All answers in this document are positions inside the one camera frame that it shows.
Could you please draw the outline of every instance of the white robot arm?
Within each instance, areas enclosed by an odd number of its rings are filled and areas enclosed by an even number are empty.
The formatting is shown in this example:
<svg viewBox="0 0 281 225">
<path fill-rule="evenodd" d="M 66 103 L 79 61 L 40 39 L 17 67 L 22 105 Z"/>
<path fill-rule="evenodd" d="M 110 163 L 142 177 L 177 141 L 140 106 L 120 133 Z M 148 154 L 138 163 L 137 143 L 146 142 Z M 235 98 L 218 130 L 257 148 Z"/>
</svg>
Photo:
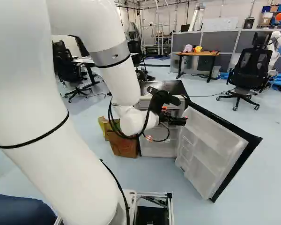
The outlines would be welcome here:
<svg viewBox="0 0 281 225">
<path fill-rule="evenodd" d="M 280 56 L 280 53 L 275 51 L 275 42 L 276 41 L 281 46 L 281 33 L 278 30 L 275 30 L 272 32 L 270 43 L 267 45 L 267 49 L 271 50 L 273 52 L 271 60 L 268 65 L 269 71 L 273 69 L 276 61 L 278 60 L 278 58 Z"/>
<path fill-rule="evenodd" d="M 142 129 L 144 113 L 131 106 L 140 87 L 112 0 L 0 0 L 0 148 L 66 224 L 124 225 L 115 180 L 76 133 L 60 99 L 51 34 L 82 39 L 129 124 L 122 130 Z M 157 123 L 150 112 L 147 128 Z"/>
</svg>

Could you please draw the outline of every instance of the pink object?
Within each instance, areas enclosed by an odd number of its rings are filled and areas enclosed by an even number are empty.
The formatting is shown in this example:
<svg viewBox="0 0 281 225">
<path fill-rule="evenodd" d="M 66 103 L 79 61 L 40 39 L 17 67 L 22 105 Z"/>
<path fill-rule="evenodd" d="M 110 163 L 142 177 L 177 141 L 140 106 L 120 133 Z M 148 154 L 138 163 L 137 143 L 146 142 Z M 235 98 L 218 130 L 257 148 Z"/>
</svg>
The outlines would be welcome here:
<svg viewBox="0 0 281 225">
<path fill-rule="evenodd" d="M 182 52 L 183 53 L 191 53 L 192 52 L 192 45 L 186 45 Z"/>
</svg>

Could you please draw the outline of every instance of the yellow object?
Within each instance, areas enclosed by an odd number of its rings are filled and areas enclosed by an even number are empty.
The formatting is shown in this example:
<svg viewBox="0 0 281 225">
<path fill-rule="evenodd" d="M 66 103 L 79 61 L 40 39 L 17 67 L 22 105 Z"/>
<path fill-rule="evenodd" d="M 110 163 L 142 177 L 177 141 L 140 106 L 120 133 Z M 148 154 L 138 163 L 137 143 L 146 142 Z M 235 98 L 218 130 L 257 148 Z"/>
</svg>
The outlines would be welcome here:
<svg viewBox="0 0 281 225">
<path fill-rule="evenodd" d="M 101 117 L 98 118 L 98 122 L 99 122 L 100 127 L 103 131 L 103 136 L 104 136 L 105 140 L 108 141 L 107 131 L 112 131 L 112 128 L 111 128 L 111 125 L 110 125 L 109 121 L 107 119 L 105 119 L 104 116 L 101 116 Z M 115 120 L 115 122 L 116 122 L 116 126 L 120 129 L 120 127 L 119 127 L 120 120 L 117 119 L 117 120 Z"/>
<path fill-rule="evenodd" d="M 195 53 L 200 53 L 202 49 L 203 49 L 203 47 L 201 47 L 201 46 L 196 46 L 193 51 L 194 51 Z"/>
</svg>

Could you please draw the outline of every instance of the wooden desk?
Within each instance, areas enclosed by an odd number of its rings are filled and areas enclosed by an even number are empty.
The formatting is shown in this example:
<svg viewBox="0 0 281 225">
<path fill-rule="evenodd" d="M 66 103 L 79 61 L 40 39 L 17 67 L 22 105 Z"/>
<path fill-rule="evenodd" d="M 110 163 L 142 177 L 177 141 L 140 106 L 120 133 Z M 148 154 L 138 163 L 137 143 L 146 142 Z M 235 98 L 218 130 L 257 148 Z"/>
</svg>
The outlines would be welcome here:
<svg viewBox="0 0 281 225">
<path fill-rule="evenodd" d="M 215 57 L 220 55 L 220 52 L 209 52 L 209 51 L 205 51 L 205 52 L 200 52 L 200 53 L 194 53 L 194 52 L 186 52 L 186 53 L 176 53 L 176 55 L 179 56 L 179 69 L 178 69 L 178 75 L 176 76 L 176 79 L 181 77 L 181 75 L 184 74 L 184 72 L 181 72 L 181 63 L 182 63 L 182 57 L 183 56 L 213 56 L 213 60 L 212 60 L 212 64 L 211 64 L 211 68 L 210 68 L 210 72 L 209 72 L 209 76 L 207 79 L 207 83 L 210 82 L 211 75 L 212 75 L 212 70 L 214 68 L 214 62 L 215 62 Z"/>
</svg>

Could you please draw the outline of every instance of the cardboard box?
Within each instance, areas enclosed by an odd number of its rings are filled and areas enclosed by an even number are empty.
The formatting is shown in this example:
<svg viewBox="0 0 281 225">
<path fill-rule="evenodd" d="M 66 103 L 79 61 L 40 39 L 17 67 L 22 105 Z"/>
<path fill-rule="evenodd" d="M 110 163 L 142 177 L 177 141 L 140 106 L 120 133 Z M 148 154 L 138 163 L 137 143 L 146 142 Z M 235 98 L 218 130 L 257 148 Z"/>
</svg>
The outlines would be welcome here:
<svg viewBox="0 0 281 225">
<path fill-rule="evenodd" d="M 273 13 L 265 12 L 260 14 L 259 24 L 260 26 L 270 25 L 273 17 Z"/>
<path fill-rule="evenodd" d="M 137 141 L 136 139 L 124 139 L 119 137 L 113 131 L 106 131 L 111 149 L 116 156 L 136 158 L 137 157 Z"/>
<path fill-rule="evenodd" d="M 137 140 L 136 139 L 125 139 L 118 136 L 113 132 L 109 121 L 101 116 L 98 118 L 98 122 L 103 131 L 103 135 L 106 141 L 111 144 L 113 153 L 117 156 L 136 158 L 137 157 Z M 116 126 L 120 128 L 120 120 L 115 120 Z"/>
<path fill-rule="evenodd" d="M 271 6 L 270 12 L 278 12 L 278 6 Z"/>
<path fill-rule="evenodd" d="M 112 131 L 112 128 L 111 128 L 111 125 L 109 124 L 109 121 L 104 117 L 104 116 L 101 116 L 98 118 L 98 122 L 99 122 L 99 125 L 103 131 L 103 136 L 105 138 L 106 141 L 108 141 L 108 134 L 106 133 L 106 131 Z M 115 120 L 118 128 L 119 128 L 119 123 L 120 123 L 120 120 Z"/>
<path fill-rule="evenodd" d="M 262 25 L 262 26 L 269 25 L 269 24 L 271 23 L 271 19 L 272 19 L 272 18 L 263 17 L 263 19 L 262 19 L 262 21 L 259 23 L 259 25 Z"/>
</svg>

